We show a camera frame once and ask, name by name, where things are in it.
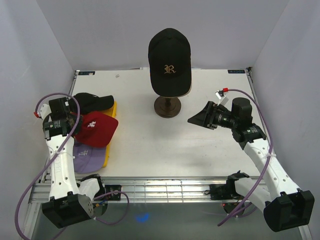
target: brown round base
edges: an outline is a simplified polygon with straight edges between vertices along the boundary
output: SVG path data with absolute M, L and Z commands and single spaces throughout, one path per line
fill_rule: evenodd
M 181 102 L 177 97 L 158 97 L 154 102 L 154 110 L 162 118 L 173 118 L 180 113 Z

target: white table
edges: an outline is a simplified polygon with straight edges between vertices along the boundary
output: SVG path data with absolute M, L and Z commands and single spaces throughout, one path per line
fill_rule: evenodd
M 117 101 L 119 126 L 111 141 L 108 164 L 97 173 L 103 177 L 203 178 L 228 176 L 241 170 L 258 176 L 258 170 L 235 142 L 230 129 L 209 130 L 187 123 L 207 101 L 218 102 L 215 92 L 222 88 L 241 89 L 252 95 L 246 74 L 193 69 L 192 89 L 180 98 L 181 112 L 166 119 L 154 111 L 158 96 L 152 89 L 149 69 L 78 75 L 73 95 L 113 95 Z M 231 109 L 236 97 L 245 96 L 230 92 L 225 106 Z M 262 127 L 254 106 L 252 115 L 253 122 Z

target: purple baseball cap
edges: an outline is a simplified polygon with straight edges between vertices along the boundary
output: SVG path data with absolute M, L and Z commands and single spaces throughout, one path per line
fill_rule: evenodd
M 106 147 L 92 147 L 80 142 L 73 146 L 73 166 L 78 174 L 87 174 L 98 171 L 105 163 Z

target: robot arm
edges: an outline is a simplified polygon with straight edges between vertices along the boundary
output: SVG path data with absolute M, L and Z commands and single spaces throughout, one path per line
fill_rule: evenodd
M 40 115 L 44 119 L 43 132 L 50 158 L 58 153 L 51 165 L 49 201 L 41 205 L 43 214 L 58 228 L 96 217 L 92 201 L 95 196 L 105 193 L 100 176 L 87 176 L 78 187 L 74 171 L 73 137 L 68 139 L 61 152 L 57 152 L 75 124 L 68 99 L 50 100 L 49 106 L 44 104 L 41 107 Z
M 238 97 L 232 101 L 229 111 L 223 105 L 209 101 L 197 115 L 188 119 L 189 123 L 216 129 L 218 126 L 229 128 L 234 140 L 251 158 L 261 173 L 269 156 L 269 143 L 261 128 L 252 123 L 252 106 L 246 98 Z M 314 196 L 310 191 L 302 191 L 282 168 L 275 155 L 263 175 L 267 188 L 258 186 L 248 198 L 260 211 L 268 226 L 274 231 L 282 231 L 309 223 Z M 245 173 L 229 175 L 226 184 L 211 192 L 228 199 L 246 196 L 255 182 Z

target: baseball cap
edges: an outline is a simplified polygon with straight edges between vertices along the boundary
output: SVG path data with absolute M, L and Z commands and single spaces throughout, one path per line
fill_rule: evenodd
M 80 142 L 73 145 L 74 171 L 78 174 L 87 174 L 98 171 L 105 163 L 106 148 L 92 147 Z
M 118 120 L 99 111 L 83 115 L 81 129 L 74 137 L 85 145 L 103 148 L 106 147 L 118 126 Z
M 150 79 L 161 97 L 174 98 L 191 89 L 191 49 L 178 30 L 166 28 L 157 33 L 148 48 Z
M 98 97 L 96 95 L 80 92 L 73 96 L 79 103 L 80 113 L 88 114 L 93 111 L 104 111 L 113 107 L 115 100 L 112 95 Z M 74 113 L 77 112 L 77 105 L 71 98 L 69 101 L 70 110 Z

